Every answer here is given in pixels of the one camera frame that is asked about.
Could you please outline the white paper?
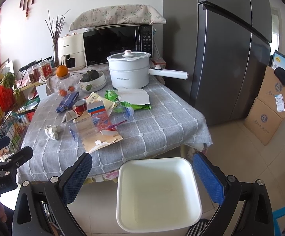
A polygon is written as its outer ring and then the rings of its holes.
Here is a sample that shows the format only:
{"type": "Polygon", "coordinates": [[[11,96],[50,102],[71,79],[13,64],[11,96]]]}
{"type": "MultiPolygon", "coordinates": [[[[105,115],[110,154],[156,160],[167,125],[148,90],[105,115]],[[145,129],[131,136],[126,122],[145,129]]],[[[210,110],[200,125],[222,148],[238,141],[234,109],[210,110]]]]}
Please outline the white paper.
{"type": "Polygon", "coordinates": [[[58,140],[59,133],[63,130],[60,125],[47,125],[44,127],[44,132],[46,136],[52,140],[58,140]]]}

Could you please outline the blue snack package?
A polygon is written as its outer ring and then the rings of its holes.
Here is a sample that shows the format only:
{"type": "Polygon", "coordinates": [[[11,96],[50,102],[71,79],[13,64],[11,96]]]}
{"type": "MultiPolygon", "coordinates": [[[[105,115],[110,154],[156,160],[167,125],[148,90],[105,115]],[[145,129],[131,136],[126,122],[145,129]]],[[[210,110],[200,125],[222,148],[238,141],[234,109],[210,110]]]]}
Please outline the blue snack package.
{"type": "Polygon", "coordinates": [[[67,109],[71,109],[78,96],[79,96],[79,91],[67,94],[65,97],[63,97],[60,104],[56,108],[56,112],[61,113],[67,109]]]}

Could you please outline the brown paper envelope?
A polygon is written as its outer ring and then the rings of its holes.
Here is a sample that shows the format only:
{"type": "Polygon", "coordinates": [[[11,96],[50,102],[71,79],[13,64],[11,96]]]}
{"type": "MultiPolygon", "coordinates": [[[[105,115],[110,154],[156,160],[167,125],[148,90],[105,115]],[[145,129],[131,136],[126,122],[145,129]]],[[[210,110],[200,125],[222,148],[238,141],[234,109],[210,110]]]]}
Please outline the brown paper envelope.
{"type": "Polygon", "coordinates": [[[115,130],[100,131],[95,127],[92,118],[86,114],[75,118],[73,124],[69,126],[69,131],[75,142],[82,144],[88,153],[123,140],[123,137],[115,130]]]}

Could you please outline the red drink can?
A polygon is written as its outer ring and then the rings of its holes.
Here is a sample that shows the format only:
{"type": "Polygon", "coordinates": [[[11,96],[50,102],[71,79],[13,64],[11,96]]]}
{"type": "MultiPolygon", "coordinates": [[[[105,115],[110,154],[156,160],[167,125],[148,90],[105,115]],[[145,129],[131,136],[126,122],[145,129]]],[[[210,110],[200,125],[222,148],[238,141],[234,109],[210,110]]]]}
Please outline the red drink can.
{"type": "Polygon", "coordinates": [[[85,111],[87,111],[87,103],[85,99],[80,99],[74,102],[72,106],[73,111],[78,117],[82,116],[85,111]]]}

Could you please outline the white red blue packet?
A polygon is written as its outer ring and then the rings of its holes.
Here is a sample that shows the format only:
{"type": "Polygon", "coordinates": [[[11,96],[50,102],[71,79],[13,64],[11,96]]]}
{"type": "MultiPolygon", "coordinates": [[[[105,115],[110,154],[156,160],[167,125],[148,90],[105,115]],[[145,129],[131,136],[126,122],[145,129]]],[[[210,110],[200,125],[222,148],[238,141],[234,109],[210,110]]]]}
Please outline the white red blue packet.
{"type": "Polygon", "coordinates": [[[94,126],[99,130],[116,131],[116,128],[112,125],[110,118],[101,102],[88,104],[88,114],[90,114],[94,126]]]}

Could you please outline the beige food packet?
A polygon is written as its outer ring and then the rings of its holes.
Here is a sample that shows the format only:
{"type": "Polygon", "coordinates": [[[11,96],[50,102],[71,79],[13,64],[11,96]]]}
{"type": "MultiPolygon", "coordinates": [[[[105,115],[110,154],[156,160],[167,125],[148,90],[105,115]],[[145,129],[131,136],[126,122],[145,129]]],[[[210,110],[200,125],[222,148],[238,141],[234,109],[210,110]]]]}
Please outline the beige food packet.
{"type": "Polygon", "coordinates": [[[87,104],[93,104],[93,103],[98,103],[101,102],[104,105],[104,108],[107,112],[107,114],[110,116],[112,113],[113,109],[116,107],[116,103],[113,101],[110,101],[106,98],[101,97],[99,94],[92,92],[87,98],[86,98],[86,103],[87,104]]]}

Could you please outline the green snack bag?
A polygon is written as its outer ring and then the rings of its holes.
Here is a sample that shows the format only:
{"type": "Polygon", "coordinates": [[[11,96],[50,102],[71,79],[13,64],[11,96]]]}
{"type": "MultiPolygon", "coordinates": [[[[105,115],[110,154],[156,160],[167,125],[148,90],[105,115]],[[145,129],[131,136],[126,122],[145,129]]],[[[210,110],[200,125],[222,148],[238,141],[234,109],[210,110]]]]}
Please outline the green snack bag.
{"type": "Polygon", "coordinates": [[[134,110],[141,110],[141,109],[150,110],[152,108],[150,104],[138,105],[138,104],[131,104],[126,101],[120,101],[119,95],[114,90],[106,91],[105,98],[112,102],[120,103],[124,107],[132,107],[134,110]]]}

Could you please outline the torn grey cardboard piece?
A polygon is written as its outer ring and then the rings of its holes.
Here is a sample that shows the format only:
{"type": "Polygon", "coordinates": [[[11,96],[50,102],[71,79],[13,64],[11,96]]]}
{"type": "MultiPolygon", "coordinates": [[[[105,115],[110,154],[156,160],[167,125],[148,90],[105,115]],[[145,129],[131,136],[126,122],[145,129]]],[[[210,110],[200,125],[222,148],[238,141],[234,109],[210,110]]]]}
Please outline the torn grey cardboard piece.
{"type": "Polygon", "coordinates": [[[141,88],[119,87],[116,94],[121,102],[127,102],[135,105],[150,104],[149,94],[141,88]]]}

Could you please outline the lower cardboard box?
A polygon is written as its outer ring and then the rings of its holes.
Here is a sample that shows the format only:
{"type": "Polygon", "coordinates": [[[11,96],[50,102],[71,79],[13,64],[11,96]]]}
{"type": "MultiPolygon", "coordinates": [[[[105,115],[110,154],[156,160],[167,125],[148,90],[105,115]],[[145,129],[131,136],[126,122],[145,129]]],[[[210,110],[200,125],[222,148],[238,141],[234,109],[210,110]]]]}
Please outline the lower cardboard box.
{"type": "Polygon", "coordinates": [[[244,125],[266,146],[278,130],[282,118],[258,98],[249,111],[244,125]]]}

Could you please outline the white ceramic bowl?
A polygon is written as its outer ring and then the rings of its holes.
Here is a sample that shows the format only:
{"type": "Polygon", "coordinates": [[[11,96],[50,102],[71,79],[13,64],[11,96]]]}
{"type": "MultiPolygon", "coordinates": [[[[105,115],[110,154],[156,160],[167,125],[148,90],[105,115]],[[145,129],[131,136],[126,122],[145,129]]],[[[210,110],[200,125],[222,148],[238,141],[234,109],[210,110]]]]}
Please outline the white ceramic bowl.
{"type": "Polygon", "coordinates": [[[104,72],[99,71],[99,77],[90,82],[81,82],[80,89],[86,93],[96,92],[103,89],[106,86],[107,78],[104,72]]]}

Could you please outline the grey checked tablecloth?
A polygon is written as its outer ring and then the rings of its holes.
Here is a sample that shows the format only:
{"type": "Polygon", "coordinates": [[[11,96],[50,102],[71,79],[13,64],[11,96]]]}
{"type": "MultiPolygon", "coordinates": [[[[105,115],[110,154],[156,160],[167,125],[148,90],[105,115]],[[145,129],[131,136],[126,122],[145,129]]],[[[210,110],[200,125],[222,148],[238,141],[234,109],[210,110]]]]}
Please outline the grey checked tablecloth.
{"type": "MultiPolygon", "coordinates": [[[[136,111],[131,122],[118,127],[123,140],[92,153],[93,167],[88,176],[91,180],[111,180],[129,160],[153,158],[181,145],[198,148],[212,144],[205,117],[198,110],[155,77],[150,78],[145,90],[152,108],[136,111]]],[[[33,149],[33,156],[19,167],[19,183],[43,182],[59,176],[84,152],[62,121],[63,115],[56,112],[61,100],[59,94],[53,93],[39,103],[23,140],[23,146],[33,149]],[[58,140],[46,136],[47,125],[63,127],[58,140]]]]}

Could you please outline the dark green squash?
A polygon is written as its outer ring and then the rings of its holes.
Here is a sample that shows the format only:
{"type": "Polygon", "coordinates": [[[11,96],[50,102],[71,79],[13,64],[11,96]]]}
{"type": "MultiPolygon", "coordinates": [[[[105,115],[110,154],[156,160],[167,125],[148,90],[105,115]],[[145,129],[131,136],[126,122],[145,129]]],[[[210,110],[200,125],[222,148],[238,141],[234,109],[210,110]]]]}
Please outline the dark green squash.
{"type": "Polygon", "coordinates": [[[83,74],[81,78],[81,82],[86,83],[86,82],[91,82],[93,80],[96,80],[100,77],[100,74],[96,70],[88,70],[85,74],[83,74]]]}

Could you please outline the white electric cooking pot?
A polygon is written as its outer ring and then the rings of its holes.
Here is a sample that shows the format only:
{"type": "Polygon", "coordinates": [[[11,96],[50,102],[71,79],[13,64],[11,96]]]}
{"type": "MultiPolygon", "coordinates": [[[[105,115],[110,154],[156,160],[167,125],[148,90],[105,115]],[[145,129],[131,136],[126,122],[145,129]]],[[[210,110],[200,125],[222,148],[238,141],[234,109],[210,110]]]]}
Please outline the white electric cooking pot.
{"type": "Polygon", "coordinates": [[[107,57],[109,73],[114,88],[140,89],[149,84],[149,76],[188,79],[185,71],[166,70],[150,61],[147,52],[126,50],[107,57]]]}

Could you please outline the floral cloth microwave cover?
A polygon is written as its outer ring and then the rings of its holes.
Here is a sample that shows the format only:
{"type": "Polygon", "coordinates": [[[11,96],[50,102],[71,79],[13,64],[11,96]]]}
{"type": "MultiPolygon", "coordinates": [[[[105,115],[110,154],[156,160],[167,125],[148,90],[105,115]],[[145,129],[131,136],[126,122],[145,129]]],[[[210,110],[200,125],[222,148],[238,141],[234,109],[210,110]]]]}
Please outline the floral cloth microwave cover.
{"type": "Polygon", "coordinates": [[[69,30],[122,24],[166,24],[166,19],[152,6],[125,4],[99,7],[81,13],[69,30]]]}

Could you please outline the dark grey refrigerator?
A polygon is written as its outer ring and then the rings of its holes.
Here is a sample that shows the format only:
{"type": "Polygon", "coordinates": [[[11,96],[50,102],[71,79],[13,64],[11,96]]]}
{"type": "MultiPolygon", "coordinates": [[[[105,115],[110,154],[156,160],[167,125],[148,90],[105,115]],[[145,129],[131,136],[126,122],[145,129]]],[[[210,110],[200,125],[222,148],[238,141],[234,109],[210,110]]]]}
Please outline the dark grey refrigerator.
{"type": "Polygon", "coordinates": [[[163,58],[187,80],[167,86],[208,125],[249,113],[270,58],[269,0],[163,0],[163,58]]]}

